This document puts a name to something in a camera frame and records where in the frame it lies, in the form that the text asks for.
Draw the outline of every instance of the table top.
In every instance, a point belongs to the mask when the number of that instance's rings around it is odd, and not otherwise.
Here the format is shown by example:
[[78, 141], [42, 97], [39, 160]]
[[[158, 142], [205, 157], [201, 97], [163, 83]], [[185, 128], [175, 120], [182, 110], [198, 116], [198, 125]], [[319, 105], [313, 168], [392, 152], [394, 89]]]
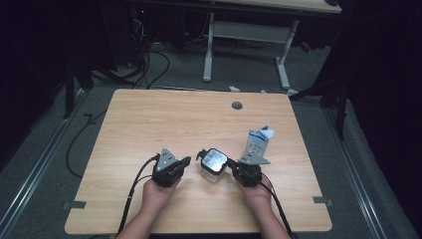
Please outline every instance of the table top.
[[340, 13], [339, 6], [330, 6], [325, 0], [215, 0], [216, 2], [257, 5], [312, 12]]
[[[233, 102], [243, 108], [234, 110]], [[226, 169], [218, 183], [200, 175], [196, 154], [215, 147], [233, 159], [244, 152], [249, 129], [275, 131], [261, 165], [271, 179], [293, 231], [327, 231], [325, 204], [289, 98], [282, 94], [115, 91], [65, 229], [70, 234], [116, 233], [130, 187], [142, 165], [163, 147], [176, 157], [191, 156], [169, 205], [152, 233], [258, 232], [252, 214]], [[142, 175], [152, 172], [148, 166]], [[136, 187], [127, 222], [141, 204]], [[273, 200], [273, 209], [278, 215]]]

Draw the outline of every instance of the gray carpet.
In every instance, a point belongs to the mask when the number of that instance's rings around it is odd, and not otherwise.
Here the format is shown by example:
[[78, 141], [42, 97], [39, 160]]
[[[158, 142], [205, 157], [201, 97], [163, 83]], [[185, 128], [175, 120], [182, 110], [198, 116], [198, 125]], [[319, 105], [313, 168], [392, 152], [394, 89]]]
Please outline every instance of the gray carpet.
[[[162, 45], [153, 47], [155, 50], [162, 48]], [[282, 94], [286, 91], [281, 88], [273, 58], [279, 49], [279, 45], [260, 49], [238, 47], [231, 53], [216, 53], [214, 55], [213, 80], [211, 83], [205, 84], [202, 82], [204, 50], [186, 48], [184, 51], [180, 51], [168, 47], [162, 53], [169, 58], [170, 68], [154, 83], [153, 87], [171, 86], [229, 91], [229, 86], [235, 86], [242, 92], [259, 92], [261, 90], [259, 87], [261, 87], [269, 93]], [[217, 50], [227, 51], [230, 50], [230, 46]], [[314, 83], [328, 52], [328, 48], [309, 54], [297, 48], [290, 50], [286, 68], [293, 89], [303, 90]], [[166, 60], [162, 56], [151, 54], [147, 78], [152, 80], [165, 67]], [[68, 172], [65, 157], [71, 140], [87, 123], [88, 117], [85, 114], [96, 116], [105, 110], [113, 91], [117, 88], [122, 88], [122, 86], [107, 81], [96, 81], [96, 86], [89, 92], [87, 99], [76, 112], [75, 118], [59, 142], [51, 164], [11, 231], [10, 238], [90, 238], [90, 235], [68, 235], [64, 230], [69, 211], [63, 209], [63, 203], [74, 199], [80, 183], [78, 178]], [[316, 100], [316, 97], [305, 98], [292, 102], [292, 104], [322, 194], [333, 202], [333, 205], [327, 208], [333, 227], [328, 232], [298, 233], [298, 236], [301, 239], [372, 238], [345, 171], [336, 137]], [[56, 96], [55, 104], [35, 123], [30, 135], [0, 174], [2, 191], [0, 213], [2, 215], [6, 213], [19, 188], [31, 172], [50, 136], [62, 120], [63, 114], [64, 91], [60, 91]], [[100, 118], [96, 124], [88, 126], [72, 147], [70, 162], [77, 173], [82, 174], [85, 170], [101, 128], [102, 119]], [[347, 105], [344, 133], [347, 148], [373, 201], [386, 237], [417, 238], [382, 172], [376, 165], [354, 116], [351, 104]], [[193, 238], [193, 235], [170, 236], [170, 238], [176, 237]], [[222, 238], [222, 235], [201, 235], [201, 238]], [[235, 238], [235, 236], [228, 235], [227, 238]]]

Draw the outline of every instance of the cable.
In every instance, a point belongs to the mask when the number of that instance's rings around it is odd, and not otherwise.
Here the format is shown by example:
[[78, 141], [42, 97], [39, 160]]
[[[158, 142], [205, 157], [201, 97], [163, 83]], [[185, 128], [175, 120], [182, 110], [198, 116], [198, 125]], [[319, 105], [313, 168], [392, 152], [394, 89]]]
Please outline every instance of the cable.
[[134, 179], [132, 187], [130, 188], [129, 195], [127, 196], [126, 205], [124, 206], [124, 211], [123, 211], [123, 215], [121, 216], [121, 222], [120, 222], [120, 226], [118, 227], [117, 235], [123, 230], [124, 224], [126, 223], [127, 213], [129, 211], [129, 208], [130, 208], [130, 202], [131, 202], [131, 199], [133, 197], [134, 188], [136, 187], [136, 185], [139, 183], [139, 181], [141, 179], [150, 176], [150, 175], [148, 175], [148, 176], [144, 176], [142, 178], [139, 178], [140, 175], [142, 174], [143, 170], [146, 168], [147, 165], [149, 165], [152, 161], [155, 161], [155, 160], [158, 160], [158, 159], [159, 159], [159, 154], [150, 158], [146, 163], [143, 164], [143, 166], [140, 168], [139, 172], [137, 173], [137, 176]]
[[77, 138], [81, 135], [81, 133], [91, 124], [93, 124], [93, 122], [95, 122], [98, 118], [100, 118], [102, 115], [104, 115], [106, 113], [106, 110], [101, 112], [99, 115], [97, 115], [95, 118], [89, 120], [87, 122], [87, 124], [85, 126], [83, 126], [78, 133], [74, 136], [74, 138], [72, 139], [71, 143], [69, 144], [68, 147], [68, 151], [66, 152], [66, 167], [68, 168], [69, 173], [71, 173], [73, 176], [78, 177], [78, 178], [82, 178], [81, 175], [79, 175], [78, 173], [74, 172], [74, 170], [71, 168], [70, 162], [69, 162], [69, 154], [71, 153], [71, 149], [72, 146], [74, 145], [75, 141], [77, 140]]
[[286, 214], [285, 214], [285, 212], [283, 211], [283, 208], [282, 208], [282, 204], [280, 203], [280, 200], [279, 200], [279, 198], [277, 197], [277, 194], [276, 194], [276, 190], [274, 189], [274, 186], [273, 186], [273, 183], [271, 182], [271, 180], [270, 180], [270, 178], [266, 175], [266, 174], [264, 174], [263, 173], [263, 175], [265, 176], [265, 177], [267, 177], [267, 179], [268, 179], [268, 181], [270, 182], [270, 184], [271, 184], [271, 187], [272, 187], [272, 189], [273, 190], [271, 190], [270, 188], [268, 188], [264, 183], [262, 183], [262, 182], [260, 182], [260, 184], [262, 185], [262, 186], [264, 186], [272, 195], [273, 195], [273, 197], [274, 197], [274, 201], [276, 202], [276, 205], [277, 205], [277, 208], [279, 209], [279, 214], [280, 214], [280, 216], [282, 217], [282, 220], [283, 220], [283, 222], [285, 223], [285, 226], [286, 226], [286, 230], [287, 230], [287, 232], [288, 232], [288, 234], [292, 237], [292, 238], [294, 238], [294, 234], [293, 234], [293, 232], [292, 232], [292, 228], [290, 227], [290, 224], [289, 224], [289, 222], [288, 222], [288, 218], [286, 217]]
[[249, 83], [249, 84], [251, 84], [251, 85], [254, 85], [255, 87], [259, 88], [259, 89], [261, 90], [261, 93], [266, 93], [266, 92], [267, 92], [264, 88], [262, 88], [262, 87], [261, 87], [260, 85], [258, 85], [258, 84], [255, 84], [255, 83], [252, 83], [252, 82], [248, 82], [248, 81], [247, 81], [247, 83]]
[[[140, 38], [139, 38], [139, 43], [142, 43], [142, 39], [143, 39], [143, 36], [144, 36], [144, 34], [145, 34], [145, 30], [144, 30], [144, 28], [143, 28], [143, 24], [139, 21], [139, 20], [137, 20], [137, 19], [132, 19], [133, 21], [135, 21], [138, 25], [137, 25], [137, 28], [134, 30], [134, 33], [135, 34], [137, 34], [137, 31], [139, 30], [139, 28], [141, 28], [142, 29], [142, 31], [141, 31], [141, 33], [140, 33]], [[137, 41], [136, 41], [136, 39], [134, 38], [134, 36], [132, 35], [132, 38], [133, 38], [133, 40], [135, 41], [135, 43], [136, 43], [136, 45], [137, 45]]]
[[165, 60], [167, 60], [167, 66], [165, 67], [165, 70], [160, 75], [158, 75], [158, 77], [156, 77], [149, 84], [147, 84], [147, 86], [146, 86], [147, 90], [149, 90], [151, 88], [152, 84], [154, 82], [156, 82], [160, 77], [162, 77], [167, 72], [168, 68], [170, 67], [170, 60], [164, 54], [159, 53], [159, 52], [155, 52], [155, 54], [158, 54], [158, 55], [162, 56]]
[[199, 39], [202, 37], [202, 35], [204, 35], [205, 29], [207, 29], [207, 23], [208, 23], [208, 19], [210, 17], [210, 13], [207, 14], [207, 18], [205, 19], [205, 23], [204, 23], [204, 27], [202, 28], [201, 33], [199, 34], [199, 36], [197, 38], [195, 38], [194, 40], [190, 41], [190, 42], [186, 42], [186, 43], [196, 43], [196, 42], [200, 42], [203, 41], [205, 39], [207, 39], [208, 37], [205, 37], [203, 39]]
[[133, 89], [134, 88], [138, 88], [139, 89], [139, 87], [140, 87], [140, 85], [142, 84], [142, 82], [143, 82], [143, 80], [145, 80], [146, 81], [146, 84], [148, 85], [148, 80], [146, 79], [146, 72], [148, 71], [148, 69], [149, 69], [149, 51], [147, 52], [147, 54], [146, 54], [146, 58], [147, 58], [147, 63], [145, 64], [146, 65], [146, 68], [145, 68], [145, 70], [143, 70], [143, 73], [142, 73], [142, 75], [136, 80], [136, 82], [133, 84]]

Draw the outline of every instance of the wrist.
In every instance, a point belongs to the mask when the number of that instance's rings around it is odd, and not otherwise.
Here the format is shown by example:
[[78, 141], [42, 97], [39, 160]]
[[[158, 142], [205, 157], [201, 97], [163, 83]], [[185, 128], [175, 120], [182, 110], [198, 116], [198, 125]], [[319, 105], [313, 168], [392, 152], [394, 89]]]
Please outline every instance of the wrist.
[[254, 215], [256, 217], [261, 217], [261, 216], [267, 216], [269, 213], [273, 213], [273, 208], [271, 207], [271, 204], [267, 205], [263, 205], [263, 204], [258, 204], [255, 205], [253, 207], [251, 207], [252, 212], [254, 213]]
[[138, 216], [145, 216], [149, 218], [155, 218], [158, 216], [161, 210], [158, 208], [148, 207], [148, 206], [141, 206], [137, 215]]

